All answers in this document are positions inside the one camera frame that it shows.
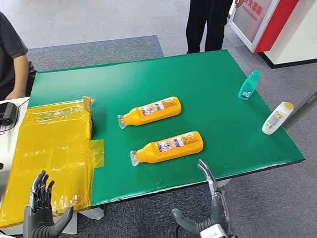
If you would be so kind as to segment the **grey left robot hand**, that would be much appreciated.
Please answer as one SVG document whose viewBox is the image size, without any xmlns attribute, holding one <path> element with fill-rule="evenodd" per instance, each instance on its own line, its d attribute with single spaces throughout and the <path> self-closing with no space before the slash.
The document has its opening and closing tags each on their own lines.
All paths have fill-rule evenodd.
<svg viewBox="0 0 317 238">
<path fill-rule="evenodd" d="M 24 209 L 23 237 L 24 238 L 57 238 L 72 218 L 74 208 L 66 207 L 61 218 L 53 220 L 51 192 L 54 181 L 48 185 L 48 174 L 41 171 L 32 182 L 28 204 Z"/>
</svg>

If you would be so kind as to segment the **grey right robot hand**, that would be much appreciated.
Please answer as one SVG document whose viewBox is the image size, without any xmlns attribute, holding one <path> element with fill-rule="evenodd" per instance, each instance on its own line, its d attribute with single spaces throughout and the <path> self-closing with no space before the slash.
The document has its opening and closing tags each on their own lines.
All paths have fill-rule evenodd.
<svg viewBox="0 0 317 238">
<path fill-rule="evenodd" d="M 175 221 L 192 234 L 201 238 L 236 238 L 231 226 L 224 193 L 220 189 L 208 164 L 199 159 L 200 169 L 208 184 L 211 195 L 211 214 L 202 222 L 195 222 L 183 215 L 179 209 L 172 209 Z"/>
</svg>

